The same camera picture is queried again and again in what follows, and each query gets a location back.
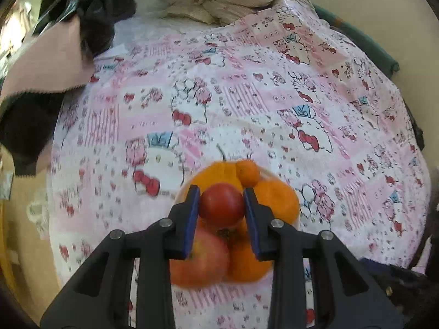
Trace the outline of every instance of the red apple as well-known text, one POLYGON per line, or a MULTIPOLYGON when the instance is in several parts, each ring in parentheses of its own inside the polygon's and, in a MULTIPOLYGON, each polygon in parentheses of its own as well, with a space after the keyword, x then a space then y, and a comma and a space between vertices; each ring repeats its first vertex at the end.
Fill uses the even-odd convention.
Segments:
POLYGON ((227 274, 228 266, 226 242, 203 228, 197 228, 189 257, 170 260, 171 283, 183 288, 214 285, 227 274))
POLYGON ((215 183, 201 194, 198 214, 211 226, 230 228, 245 215, 244 199, 233 185, 215 183))

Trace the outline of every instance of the bed sheet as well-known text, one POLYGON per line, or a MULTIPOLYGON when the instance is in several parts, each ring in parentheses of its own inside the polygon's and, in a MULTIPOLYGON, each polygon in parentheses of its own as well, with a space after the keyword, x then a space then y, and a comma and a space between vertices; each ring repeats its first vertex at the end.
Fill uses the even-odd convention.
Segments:
MULTIPOLYGON (((330 229, 357 257, 408 265, 431 185, 403 99, 308 6, 280 0, 126 50, 95 59, 56 126, 50 242, 63 283, 111 230, 165 217, 183 182, 222 159, 218 148, 295 188, 301 230, 330 229)), ((173 287, 177 327, 265 328, 271 278, 173 287)))

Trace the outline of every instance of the small orange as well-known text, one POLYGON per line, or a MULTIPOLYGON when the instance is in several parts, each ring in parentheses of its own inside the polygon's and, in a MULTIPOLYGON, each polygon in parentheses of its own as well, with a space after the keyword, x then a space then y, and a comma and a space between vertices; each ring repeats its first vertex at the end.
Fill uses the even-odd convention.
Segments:
POLYGON ((258 281, 271 269, 271 261, 260 262, 256 259, 249 241, 238 239, 229 242, 229 251, 226 282, 258 281))
MULTIPOLYGON (((279 179, 270 178, 259 181, 253 188, 259 204, 269 206, 273 215, 288 224, 292 224, 299 216, 300 205, 296 192, 279 179)), ((241 220, 236 230, 244 235, 247 223, 241 220)))
POLYGON ((243 188, 254 187, 261 178, 258 166, 252 160, 236 162, 236 175, 243 188))

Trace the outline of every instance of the hello kitty print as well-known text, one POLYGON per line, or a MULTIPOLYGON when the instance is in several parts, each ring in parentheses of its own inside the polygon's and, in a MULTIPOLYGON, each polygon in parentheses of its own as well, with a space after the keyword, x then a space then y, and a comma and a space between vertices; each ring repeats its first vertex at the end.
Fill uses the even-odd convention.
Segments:
MULTIPOLYGON (((165 217, 181 186, 223 157, 253 159, 294 188, 301 230, 409 264, 430 180, 399 90, 307 5, 279 1, 229 26, 133 41, 97 57, 87 87, 66 95, 50 217, 63 283, 111 230, 165 217)), ((270 293, 271 274, 174 287, 177 326, 265 328, 270 293)))

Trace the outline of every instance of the red tomato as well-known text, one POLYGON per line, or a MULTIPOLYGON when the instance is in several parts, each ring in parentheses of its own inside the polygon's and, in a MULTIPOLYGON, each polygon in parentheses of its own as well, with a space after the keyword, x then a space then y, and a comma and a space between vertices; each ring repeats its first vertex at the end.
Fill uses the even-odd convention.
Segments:
POLYGON ((201 194, 198 214, 209 225, 229 228, 244 217, 244 199, 233 185, 216 183, 201 194))
POLYGON ((197 228, 189 257, 170 260, 171 283, 183 288, 201 288, 220 283, 229 267, 229 249, 220 237, 197 228))

